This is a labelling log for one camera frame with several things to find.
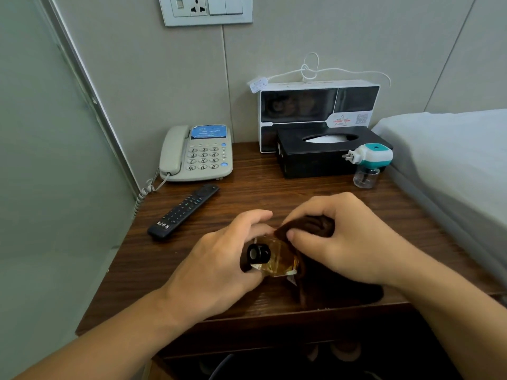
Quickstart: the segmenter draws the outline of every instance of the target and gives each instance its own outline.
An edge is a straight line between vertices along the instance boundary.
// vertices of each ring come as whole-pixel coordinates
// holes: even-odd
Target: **wall switch panel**
[[[248,24],[254,21],[253,0],[159,0],[164,24]]]

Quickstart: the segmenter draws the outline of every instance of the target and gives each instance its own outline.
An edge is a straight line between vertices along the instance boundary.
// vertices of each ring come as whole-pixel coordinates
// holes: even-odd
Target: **clear plastic bottle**
[[[247,259],[253,268],[270,276],[289,276],[298,271],[298,258],[288,245],[272,236],[259,236],[248,245]]]
[[[380,169],[369,169],[364,165],[358,165],[358,169],[354,175],[354,184],[359,188],[373,188],[377,177],[380,174]]]

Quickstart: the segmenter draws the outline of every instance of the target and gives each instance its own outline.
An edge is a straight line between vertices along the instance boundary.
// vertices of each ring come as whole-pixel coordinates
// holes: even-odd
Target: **dark brown towel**
[[[299,259],[299,269],[295,279],[303,309],[369,304],[383,297],[384,292],[381,286],[349,280],[295,249],[287,239],[287,231],[290,229],[300,229],[317,236],[331,237],[335,231],[335,222],[326,216],[304,216],[289,221],[274,233],[276,238],[289,245],[289,249]]]

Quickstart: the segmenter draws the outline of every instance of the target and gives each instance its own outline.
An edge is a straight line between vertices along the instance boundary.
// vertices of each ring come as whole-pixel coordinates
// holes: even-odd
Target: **black bottle cap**
[[[246,258],[250,264],[265,264],[271,258],[271,250],[266,244],[250,244]]]

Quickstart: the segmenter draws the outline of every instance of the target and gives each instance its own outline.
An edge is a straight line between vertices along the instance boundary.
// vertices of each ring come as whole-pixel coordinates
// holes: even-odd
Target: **qr code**
[[[355,120],[356,125],[366,124],[368,122],[368,114],[358,114],[358,118]]]

